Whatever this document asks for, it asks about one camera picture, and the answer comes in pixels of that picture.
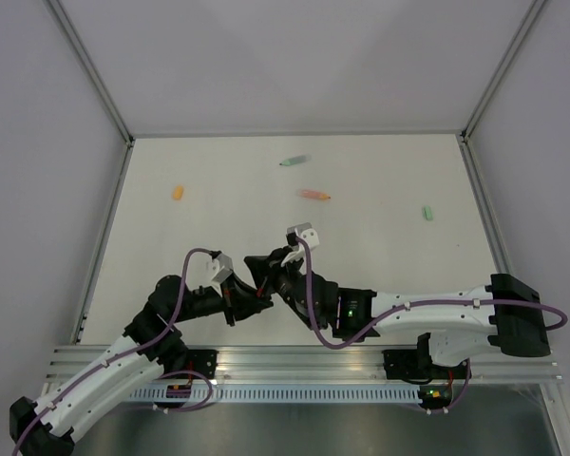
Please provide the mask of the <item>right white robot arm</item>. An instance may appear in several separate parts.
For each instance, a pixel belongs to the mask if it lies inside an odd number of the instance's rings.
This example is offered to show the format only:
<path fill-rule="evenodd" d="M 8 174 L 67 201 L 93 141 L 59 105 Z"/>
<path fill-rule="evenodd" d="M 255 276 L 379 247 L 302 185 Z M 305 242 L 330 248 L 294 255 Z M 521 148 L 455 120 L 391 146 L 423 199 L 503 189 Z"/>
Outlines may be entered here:
<path fill-rule="evenodd" d="M 259 296 L 279 295 L 332 350 L 389 333 L 415 335 L 415 349 L 386 354 L 393 379 L 433 379 L 491 352 L 520 358 L 551 352 L 539 294 L 509 274 L 494 274 L 485 286 L 453 294 L 402 295 L 329 281 L 312 270 L 301 246 L 247 256 L 244 263 Z"/>

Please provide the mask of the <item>light green pen cap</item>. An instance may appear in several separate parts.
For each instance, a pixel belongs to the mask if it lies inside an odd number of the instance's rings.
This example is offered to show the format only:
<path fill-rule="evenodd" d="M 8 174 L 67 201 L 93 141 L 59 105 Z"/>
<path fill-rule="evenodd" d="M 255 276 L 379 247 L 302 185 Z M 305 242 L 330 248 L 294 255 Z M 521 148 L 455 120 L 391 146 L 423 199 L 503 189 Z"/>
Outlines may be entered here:
<path fill-rule="evenodd" d="M 427 221 L 433 221 L 433 214 L 432 214 L 432 210 L 429 206 L 424 206 L 422 208 L 422 214 L 425 220 Z"/>

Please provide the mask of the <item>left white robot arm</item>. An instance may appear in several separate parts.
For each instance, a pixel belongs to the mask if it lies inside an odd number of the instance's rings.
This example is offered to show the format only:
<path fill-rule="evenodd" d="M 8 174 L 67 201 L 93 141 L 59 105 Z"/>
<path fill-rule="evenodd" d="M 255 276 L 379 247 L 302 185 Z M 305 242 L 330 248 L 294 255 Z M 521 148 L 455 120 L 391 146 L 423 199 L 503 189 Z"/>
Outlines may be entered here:
<path fill-rule="evenodd" d="M 104 415 L 132 392 L 163 378 L 208 383 L 213 367 L 184 344 L 176 323 L 225 314 L 229 325 L 272 307 L 266 280 L 253 287 L 230 273 L 217 288 L 191 291 L 178 275 L 161 278 L 142 310 L 97 359 L 58 389 L 9 408 L 16 455 L 69 455 Z"/>

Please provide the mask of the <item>light green pen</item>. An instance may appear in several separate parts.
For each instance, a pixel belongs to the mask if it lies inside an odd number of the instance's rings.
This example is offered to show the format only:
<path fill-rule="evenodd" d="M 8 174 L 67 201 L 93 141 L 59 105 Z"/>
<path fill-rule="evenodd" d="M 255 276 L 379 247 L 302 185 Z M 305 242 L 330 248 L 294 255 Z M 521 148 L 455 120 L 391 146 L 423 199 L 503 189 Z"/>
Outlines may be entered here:
<path fill-rule="evenodd" d="M 310 155 L 298 155 L 281 161 L 279 165 L 284 167 L 296 166 L 308 162 L 311 158 Z"/>

